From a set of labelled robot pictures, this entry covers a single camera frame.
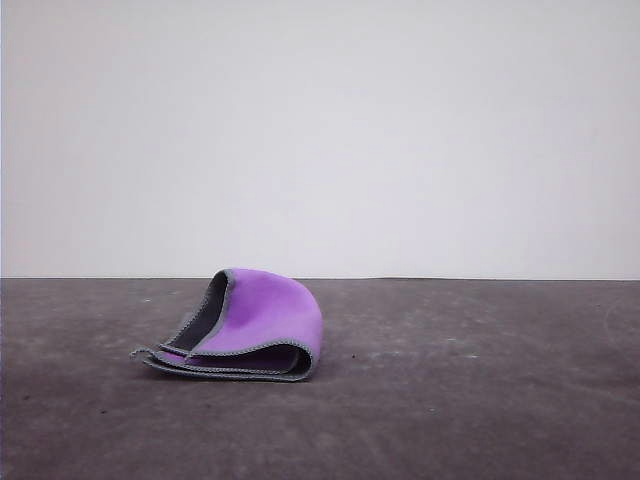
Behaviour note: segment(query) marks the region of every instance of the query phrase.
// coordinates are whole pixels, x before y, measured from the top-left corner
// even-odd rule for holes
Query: gray stitched edge
[[[304,380],[309,376],[309,372],[311,370],[307,370],[303,374],[300,375],[259,375],[259,374],[228,374],[228,373],[205,373],[205,372],[194,372],[190,370],[179,370],[175,368],[166,367],[164,365],[160,365],[158,363],[154,363],[150,360],[143,360],[142,363],[149,365],[152,368],[157,370],[162,370],[168,373],[175,373],[178,375],[183,375],[187,377],[197,377],[197,378],[211,378],[211,379],[224,379],[224,380],[265,380],[270,382],[296,382],[299,380]]]
[[[158,360],[161,363],[166,363],[167,365],[171,365],[173,367],[176,368],[180,368],[183,370],[193,370],[195,372],[230,372],[230,373],[262,373],[265,375],[280,375],[283,373],[288,372],[289,370],[291,370],[291,368],[293,368],[295,366],[295,364],[286,370],[258,370],[258,369],[251,369],[251,368],[237,368],[237,367],[199,367],[197,365],[184,365],[181,364],[179,362],[175,362],[173,360],[169,360],[167,358],[163,358],[161,355],[159,355],[160,352],[154,352],[151,350],[147,350],[147,353],[149,353],[151,356],[153,356],[153,358],[155,358],[156,360]]]
[[[313,371],[315,370],[316,366],[317,366],[317,360],[316,357],[313,355],[313,353],[311,352],[311,349],[309,347],[307,347],[305,344],[298,342],[297,340],[294,339],[290,339],[290,338],[285,338],[285,339],[280,339],[280,340],[273,340],[271,342],[265,342],[265,343],[261,343],[259,345],[250,347],[250,348],[245,348],[242,350],[234,350],[234,351],[228,351],[228,352],[213,352],[213,351],[206,351],[206,352],[198,352],[197,355],[202,355],[202,356],[230,356],[230,355],[238,355],[238,354],[242,354],[242,353],[248,353],[248,352],[253,352],[256,350],[260,350],[262,348],[265,347],[270,347],[273,345],[293,345],[295,347],[298,347],[302,350],[304,350],[307,355],[309,355],[309,360],[310,360],[310,364],[309,364],[309,368],[307,368],[305,371],[301,372],[300,374],[294,375],[294,374],[289,374],[289,373],[281,373],[281,372],[275,372],[272,373],[274,371],[265,371],[265,370],[259,370],[256,373],[250,372],[249,369],[246,369],[247,373],[243,373],[243,374],[239,374],[239,375],[234,375],[233,373],[224,373],[224,372],[228,372],[229,370],[223,370],[223,369],[215,369],[215,370],[200,370],[200,369],[205,369],[205,368],[211,368],[211,367],[194,367],[191,366],[190,367],[194,367],[192,369],[185,369],[183,365],[176,365],[174,363],[172,363],[171,361],[167,361],[166,359],[159,359],[155,352],[149,348],[139,348],[137,350],[135,350],[134,352],[131,352],[131,356],[135,356],[138,353],[141,352],[146,352],[151,354],[151,356],[153,358],[156,358],[158,361],[162,362],[162,363],[166,363],[168,365],[172,365],[175,368],[170,368],[170,367],[165,367],[163,365],[160,365],[158,363],[152,362],[148,359],[144,359],[142,360],[142,363],[149,365],[151,367],[154,367],[156,369],[159,370],[163,370],[165,372],[170,372],[170,373],[175,373],[178,375],[186,375],[186,376],[198,376],[198,377],[203,377],[203,378],[227,378],[227,379],[234,379],[234,380],[273,380],[273,381],[278,381],[278,380],[282,380],[282,381],[289,381],[289,382],[294,382],[297,380],[302,380],[304,378],[309,377]]]

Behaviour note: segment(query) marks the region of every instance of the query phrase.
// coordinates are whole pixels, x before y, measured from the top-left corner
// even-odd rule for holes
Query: white wall
[[[640,2],[3,1],[5,276],[640,278]]]

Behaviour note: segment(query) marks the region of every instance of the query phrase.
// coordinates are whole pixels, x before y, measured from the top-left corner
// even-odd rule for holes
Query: gray inner lining
[[[170,346],[191,350],[198,342],[209,333],[220,319],[224,294],[229,284],[227,275],[218,272],[209,283],[202,308],[195,314],[189,325],[180,332]]]

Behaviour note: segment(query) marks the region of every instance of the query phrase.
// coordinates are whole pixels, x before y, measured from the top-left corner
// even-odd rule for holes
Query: concrete floor
[[[131,363],[207,282],[4,280],[4,478],[640,478],[640,282],[309,280],[308,382]]]

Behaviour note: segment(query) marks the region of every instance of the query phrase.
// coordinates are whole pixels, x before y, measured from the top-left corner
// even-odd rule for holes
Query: purple fabric fold
[[[320,358],[322,314],[307,288],[287,277],[227,269],[211,280],[198,311],[143,362],[179,375],[302,380]]]

